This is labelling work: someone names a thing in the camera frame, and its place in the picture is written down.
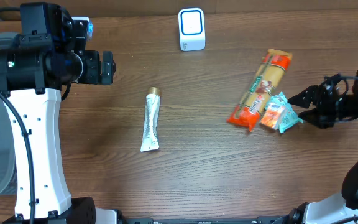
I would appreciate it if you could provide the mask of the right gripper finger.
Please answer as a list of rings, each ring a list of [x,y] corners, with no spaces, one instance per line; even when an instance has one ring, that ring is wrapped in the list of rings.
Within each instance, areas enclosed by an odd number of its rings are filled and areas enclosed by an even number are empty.
[[[310,104],[314,102],[317,90],[318,85],[311,85],[301,93],[289,98],[288,103],[301,108],[309,108]]]
[[[325,128],[324,116],[321,115],[316,108],[301,112],[298,117],[306,121],[307,123],[312,124],[313,126],[316,126],[318,128]]]

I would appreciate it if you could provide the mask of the teal snack packet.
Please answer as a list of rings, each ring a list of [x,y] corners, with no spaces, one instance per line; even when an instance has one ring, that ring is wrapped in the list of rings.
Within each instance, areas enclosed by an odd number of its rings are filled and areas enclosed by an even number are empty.
[[[278,126],[278,130],[281,134],[298,123],[304,123],[304,121],[295,113],[291,104],[288,103],[288,100],[283,92],[280,92],[278,95],[273,95],[268,103],[283,104],[287,109],[283,115],[281,123]]]

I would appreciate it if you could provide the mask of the small orange packet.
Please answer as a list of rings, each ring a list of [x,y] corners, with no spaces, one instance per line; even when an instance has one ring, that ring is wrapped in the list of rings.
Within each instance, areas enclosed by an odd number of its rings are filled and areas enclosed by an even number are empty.
[[[285,103],[269,103],[260,123],[263,126],[277,130],[286,112],[287,106]]]

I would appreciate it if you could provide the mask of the long orange snack package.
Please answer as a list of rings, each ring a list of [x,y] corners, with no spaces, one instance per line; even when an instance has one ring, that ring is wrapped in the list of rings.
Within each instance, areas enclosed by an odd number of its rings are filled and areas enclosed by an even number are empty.
[[[252,131],[262,117],[265,106],[281,82],[292,58],[293,54],[289,52],[269,49],[262,59],[253,81],[227,122],[247,127],[249,131]]]

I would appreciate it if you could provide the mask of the white silver tube package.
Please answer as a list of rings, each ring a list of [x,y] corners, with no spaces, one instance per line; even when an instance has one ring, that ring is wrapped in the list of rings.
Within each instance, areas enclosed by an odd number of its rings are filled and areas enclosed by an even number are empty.
[[[160,147],[157,136],[160,102],[160,89],[157,87],[150,87],[145,97],[145,119],[140,149],[141,152],[154,151]]]

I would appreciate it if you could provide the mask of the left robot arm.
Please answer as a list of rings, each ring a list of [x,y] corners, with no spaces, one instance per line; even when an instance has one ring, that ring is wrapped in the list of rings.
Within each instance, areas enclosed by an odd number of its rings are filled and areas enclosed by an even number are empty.
[[[87,17],[46,2],[22,4],[17,43],[0,50],[0,97],[7,109],[17,171],[15,214],[9,223],[120,223],[115,210],[91,197],[73,198],[63,173],[59,136],[62,99],[74,83],[110,85],[110,51],[86,50]]]

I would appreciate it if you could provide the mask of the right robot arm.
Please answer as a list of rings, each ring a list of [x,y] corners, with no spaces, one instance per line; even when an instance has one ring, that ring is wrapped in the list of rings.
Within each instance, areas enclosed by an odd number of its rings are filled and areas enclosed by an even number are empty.
[[[350,79],[354,84],[340,93],[337,84]],[[288,102],[305,108],[299,117],[321,129],[358,119],[358,71],[352,78],[340,74],[325,77],[321,84],[309,86]],[[319,202],[305,202],[276,223],[358,223],[358,161],[346,174],[341,192]]]

